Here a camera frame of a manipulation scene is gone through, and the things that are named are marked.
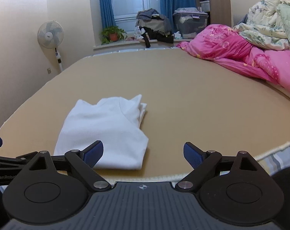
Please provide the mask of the potted green plant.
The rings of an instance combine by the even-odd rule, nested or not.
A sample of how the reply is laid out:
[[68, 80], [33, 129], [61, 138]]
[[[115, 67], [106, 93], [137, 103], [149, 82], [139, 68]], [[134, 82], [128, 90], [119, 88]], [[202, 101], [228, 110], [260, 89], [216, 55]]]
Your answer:
[[119, 28], [118, 26], [109, 26], [102, 30], [102, 44], [109, 44], [125, 39], [126, 31]]

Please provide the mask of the pink quilt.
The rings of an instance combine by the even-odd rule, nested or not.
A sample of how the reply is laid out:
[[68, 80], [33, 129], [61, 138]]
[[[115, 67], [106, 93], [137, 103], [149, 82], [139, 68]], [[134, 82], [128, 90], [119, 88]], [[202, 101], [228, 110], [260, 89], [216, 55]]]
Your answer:
[[289, 50], [262, 50], [221, 24], [207, 26], [193, 40], [180, 42], [177, 47], [243, 76], [280, 85], [290, 93]]

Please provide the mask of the pile of dark clothes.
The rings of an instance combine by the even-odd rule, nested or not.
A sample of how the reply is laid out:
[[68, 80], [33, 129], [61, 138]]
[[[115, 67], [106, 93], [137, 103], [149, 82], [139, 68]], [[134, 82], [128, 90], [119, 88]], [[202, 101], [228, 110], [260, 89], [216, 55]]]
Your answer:
[[139, 11], [136, 19], [134, 38], [144, 42], [146, 48], [151, 47], [150, 40], [173, 44], [173, 28], [165, 15], [151, 8]]

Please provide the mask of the white long-sleeve shirt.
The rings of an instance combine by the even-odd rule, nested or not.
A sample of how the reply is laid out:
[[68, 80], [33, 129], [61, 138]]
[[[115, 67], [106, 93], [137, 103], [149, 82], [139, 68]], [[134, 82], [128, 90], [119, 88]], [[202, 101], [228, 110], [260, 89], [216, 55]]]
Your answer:
[[63, 123], [54, 154], [82, 151], [100, 140], [103, 155], [95, 168], [140, 170], [149, 142], [140, 129], [147, 107], [141, 100], [140, 94], [130, 100], [103, 98], [94, 105], [78, 100]]

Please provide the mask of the left blue curtain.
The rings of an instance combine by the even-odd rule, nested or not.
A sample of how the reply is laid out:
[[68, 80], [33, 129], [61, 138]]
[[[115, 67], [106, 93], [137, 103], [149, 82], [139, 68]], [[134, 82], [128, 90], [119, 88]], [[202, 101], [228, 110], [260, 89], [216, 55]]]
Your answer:
[[102, 27], [108, 28], [110, 26], [115, 26], [116, 22], [114, 18], [112, 0], [99, 0], [99, 2], [100, 2]]

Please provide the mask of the floral white-green quilt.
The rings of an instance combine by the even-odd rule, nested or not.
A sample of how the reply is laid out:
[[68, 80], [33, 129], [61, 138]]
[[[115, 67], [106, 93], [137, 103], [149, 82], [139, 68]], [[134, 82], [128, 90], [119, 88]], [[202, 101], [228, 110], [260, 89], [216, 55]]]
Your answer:
[[246, 21], [234, 26], [234, 30], [260, 48], [290, 50], [290, 1], [259, 1], [249, 9]]

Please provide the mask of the white standing fan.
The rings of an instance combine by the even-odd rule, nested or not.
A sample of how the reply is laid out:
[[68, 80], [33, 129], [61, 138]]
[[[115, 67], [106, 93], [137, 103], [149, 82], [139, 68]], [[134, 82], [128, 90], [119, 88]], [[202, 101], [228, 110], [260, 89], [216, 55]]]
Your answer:
[[58, 62], [60, 72], [63, 71], [59, 45], [64, 39], [63, 27], [55, 20], [43, 23], [38, 29], [37, 40], [40, 46], [53, 49]]

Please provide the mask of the clear plastic storage bin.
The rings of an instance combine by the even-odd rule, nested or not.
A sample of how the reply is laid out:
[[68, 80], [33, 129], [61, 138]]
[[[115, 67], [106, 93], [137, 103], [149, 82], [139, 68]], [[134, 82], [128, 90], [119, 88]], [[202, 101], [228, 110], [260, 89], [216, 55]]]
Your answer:
[[178, 8], [173, 13], [173, 22], [183, 39], [193, 39], [207, 26], [209, 15], [195, 7]]

